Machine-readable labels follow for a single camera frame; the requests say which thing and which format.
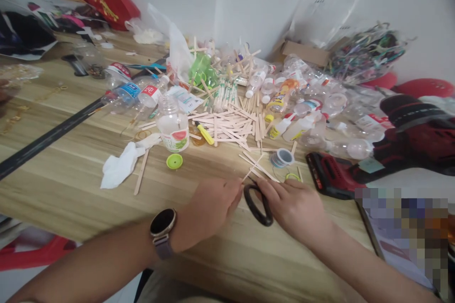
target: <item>scissors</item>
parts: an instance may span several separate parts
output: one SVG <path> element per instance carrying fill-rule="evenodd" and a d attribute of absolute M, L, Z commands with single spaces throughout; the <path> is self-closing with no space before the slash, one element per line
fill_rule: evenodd
<path fill-rule="evenodd" d="M 245 196 L 246 204 L 248 205 L 248 208 L 250 209 L 251 213 L 256 218 L 256 220 L 258 222 L 260 222 L 262 225 L 268 227 L 273 224 L 273 215 L 272 215 L 272 211 L 270 210 L 269 202 L 267 201 L 267 198 L 265 197 L 265 195 L 261 192 L 261 189 L 257 185 L 257 182 L 254 181 L 251 177 L 249 177 L 249 178 L 253 182 L 253 184 L 246 185 L 245 188 L 243 189 L 243 195 Z M 256 207 L 256 204 L 254 203 L 254 201 L 251 197 L 250 189 L 254 189 L 254 190 L 258 191 L 259 193 L 261 193 L 262 204 L 264 205 L 265 215 L 263 215 L 262 212 L 259 211 L 259 209 Z"/>
<path fill-rule="evenodd" d="M 151 65 L 141 65 L 141 64 L 124 64 L 126 67 L 129 67 L 131 69 L 136 69 L 136 70 L 144 70 L 144 69 L 154 69 L 154 68 L 157 68 L 157 69 L 160 69 L 161 71 L 165 71 L 166 72 L 166 67 L 165 66 L 162 66 L 160 64 L 157 64 L 157 63 L 153 63 Z"/>

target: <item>black scissors handle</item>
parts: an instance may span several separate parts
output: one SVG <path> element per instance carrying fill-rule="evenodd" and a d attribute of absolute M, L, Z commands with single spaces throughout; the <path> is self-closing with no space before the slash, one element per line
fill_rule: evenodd
<path fill-rule="evenodd" d="M 259 209 L 255 205 L 255 203 L 251 197 L 251 193 L 250 193 L 251 189 L 254 189 L 254 190 L 258 191 L 259 193 L 261 193 L 262 204 L 264 205 L 265 215 L 263 215 L 262 212 L 259 211 Z M 258 222 L 260 222 L 262 225 L 267 226 L 267 227 L 272 225 L 273 224 L 272 211 L 270 210 L 270 206 L 269 206 L 269 202 L 267 201 L 267 198 L 265 197 L 264 194 L 262 194 L 259 186 L 257 184 L 246 185 L 245 188 L 243 189 L 243 195 L 245 196 L 245 201 L 246 201 L 246 204 L 248 205 L 248 208 L 250 209 L 251 213 L 256 218 L 256 220 Z"/>

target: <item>cordless drill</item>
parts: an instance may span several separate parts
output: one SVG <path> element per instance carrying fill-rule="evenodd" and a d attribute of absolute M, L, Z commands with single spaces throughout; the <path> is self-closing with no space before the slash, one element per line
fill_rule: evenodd
<path fill-rule="evenodd" d="M 455 117 L 411 96 L 396 95 L 380 104 L 395 128 L 373 143 L 373 156 L 353 165 L 326 153 L 306 156 L 316 188 L 325 195 L 352 199 L 356 188 L 408 168 L 455 176 Z"/>

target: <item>yellow pen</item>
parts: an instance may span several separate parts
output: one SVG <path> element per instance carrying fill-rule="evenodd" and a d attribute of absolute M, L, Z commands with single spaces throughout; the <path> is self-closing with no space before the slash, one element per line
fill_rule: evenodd
<path fill-rule="evenodd" d="M 215 143 L 215 141 L 213 140 L 213 137 L 210 136 L 210 134 L 207 132 L 207 130 L 205 130 L 205 128 L 202 126 L 202 124 L 198 121 L 194 121 L 194 124 L 199 129 L 202 136 L 204 136 L 207 143 L 210 145 L 213 145 Z"/>

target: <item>gold chain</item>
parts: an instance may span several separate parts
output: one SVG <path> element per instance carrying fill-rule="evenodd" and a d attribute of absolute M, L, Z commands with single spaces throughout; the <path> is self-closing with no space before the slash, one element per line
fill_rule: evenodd
<path fill-rule="evenodd" d="M 27 110 L 30 110 L 33 107 L 34 103 L 44 102 L 49 97 L 51 97 L 53 94 L 59 93 L 62 90 L 66 90 L 66 89 L 68 89 L 68 87 L 66 85 L 60 86 L 58 88 L 53 89 L 51 92 L 49 92 L 48 94 L 46 94 L 44 96 L 35 98 L 35 100 L 32 102 L 32 105 L 30 105 L 29 107 L 27 107 L 27 106 L 18 107 L 18 110 L 16 111 L 16 114 L 14 115 L 14 117 L 9 118 L 6 121 L 5 127 L 3 128 L 3 131 L 0 132 L 0 135 L 5 135 L 5 134 L 9 133 L 11 131 L 11 129 L 13 128 L 13 126 L 22 119 L 22 113 L 26 112 Z"/>

